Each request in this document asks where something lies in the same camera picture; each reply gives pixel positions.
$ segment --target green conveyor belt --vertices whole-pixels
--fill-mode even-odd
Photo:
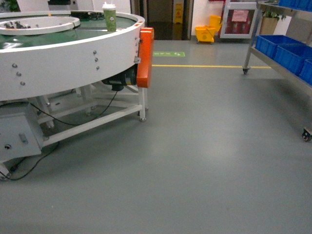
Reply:
[[[132,19],[117,17],[117,28],[127,28],[136,22]],[[80,19],[80,26],[59,33],[49,33],[35,36],[6,36],[0,35],[0,49],[23,48],[40,45],[51,45],[81,39],[93,38],[109,34],[111,32],[101,31],[106,29],[104,19]]]

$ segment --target paper cup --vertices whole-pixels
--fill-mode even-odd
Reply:
[[[116,31],[116,6],[114,4],[103,4],[102,6],[106,27],[108,32]]]

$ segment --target cabinet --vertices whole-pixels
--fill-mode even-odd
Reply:
[[[276,12],[278,14],[283,14],[283,15],[290,16],[293,18],[299,18],[299,19],[308,20],[308,21],[312,21],[312,12],[291,9],[288,7],[282,7],[282,6],[278,6],[277,4],[274,4],[274,3],[265,3],[263,1],[257,1],[257,9],[258,9],[258,12],[257,12],[257,16],[255,19],[255,26],[254,26],[253,33],[252,33],[252,39],[251,39],[250,45],[248,47],[246,59],[245,59],[244,65],[243,65],[244,74],[247,74],[248,70],[250,69],[248,67],[248,63],[249,63],[251,54],[253,54],[256,57],[258,57],[259,59],[261,59],[263,62],[265,62],[268,66],[273,68],[275,71],[280,73],[285,79],[289,80],[292,83],[292,85],[296,86],[297,88],[299,88],[303,92],[305,92],[307,95],[312,97],[312,86],[311,85],[309,85],[308,83],[306,83],[305,81],[300,79],[295,74],[291,73],[286,68],[282,67],[280,64],[275,62],[273,59],[271,59],[268,56],[264,55],[263,53],[259,52],[254,47],[257,28],[258,28],[259,22],[261,21],[261,18],[262,18],[262,11],[272,11],[272,12]],[[309,32],[309,36],[307,38],[306,44],[310,45],[311,41],[312,41],[312,31]],[[308,127],[304,128],[304,132],[302,134],[302,137],[305,141],[310,141],[312,139],[312,122]]]
[[[256,0],[225,0],[220,38],[250,39],[256,15]]]

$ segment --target stainless steel rack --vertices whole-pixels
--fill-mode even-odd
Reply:
[[[250,45],[249,45],[249,48],[248,48],[248,51],[246,54],[245,63],[243,65],[244,74],[246,75],[250,69],[248,67],[248,64],[249,64],[249,60],[250,60],[250,55],[253,54],[256,57],[258,57],[259,59],[261,59],[263,62],[265,62],[268,66],[273,68],[275,71],[280,73],[285,79],[290,81],[294,86],[301,89],[307,95],[312,97],[312,86],[311,85],[309,85],[308,83],[306,83],[305,81],[300,79],[295,74],[291,73],[286,68],[282,67],[280,64],[275,62],[273,59],[269,58],[268,56],[266,56],[265,54],[261,53],[260,51],[258,51],[257,49],[254,48],[254,42],[255,42],[255,38],[256,38],[257,29],[258,29],[260,20],[262,18],[262,11],[272,11],[272,12],[276,12],[276,13],[281,14],[281,15],[290,16],[293,18],[298,18],[298,19],[303,19],[303,20],[309,20],[309,21],[312,21],[312,12],[302,11],[302,10],[297,10],[297,9],[291,9],[288,7],[282,7],[282,6],[278,6],[276,3],[265,3],[263,1],[257,2],[257,8],[259,10],[258,10],[256,20],[255,20],[255,26],[254,26],[253,33],[252,33],[252,39],[251,39],[251,42],[250,42]],[[308,36],[306,44],[310,45],[311,41],[312,41],[312,31],[310,32],[310,34]],[[302,137],[305,141],[310,141],[312,139],[312,122],[308,127],[304,128]]]

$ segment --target orange bracket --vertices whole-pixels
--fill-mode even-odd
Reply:
[[[138,56],[141,62],[137,66],[136,83],[138,87],[149,88],[152,75],[154,29],[141,28],[140,39]]]

